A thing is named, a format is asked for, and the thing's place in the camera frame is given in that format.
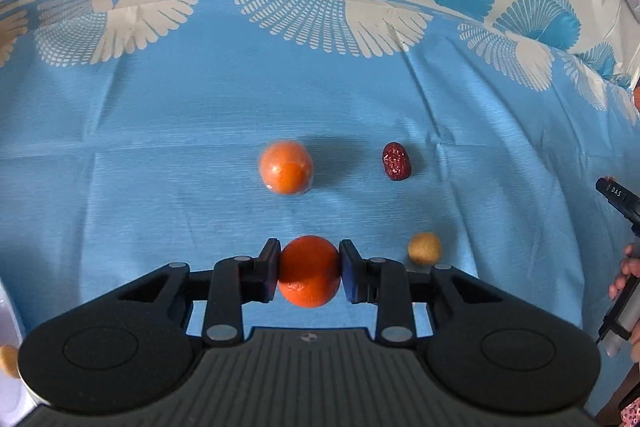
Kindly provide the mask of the person right hand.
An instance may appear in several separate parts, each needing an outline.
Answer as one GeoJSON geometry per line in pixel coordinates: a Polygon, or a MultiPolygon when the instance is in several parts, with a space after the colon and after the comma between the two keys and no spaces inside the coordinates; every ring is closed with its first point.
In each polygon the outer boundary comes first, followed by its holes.
{"type": "MultiPolygon", "coordinates": [[[[623,290],[627,280],[631,275],[638,277],[640,274],[639,257],[634,249],[634,244],[629,244],[624,249],[624,257],[620,262],[620,273],[614,277],[613,283],[608,286],[608,297],[614,300],[617,295],[623,290]]],[[[631,332],[629,343],[631,344],[630,356],[634,363],[639,363],[639,339],[640,339],[640,325],[634,325],[634,329],[631,332]]]]}

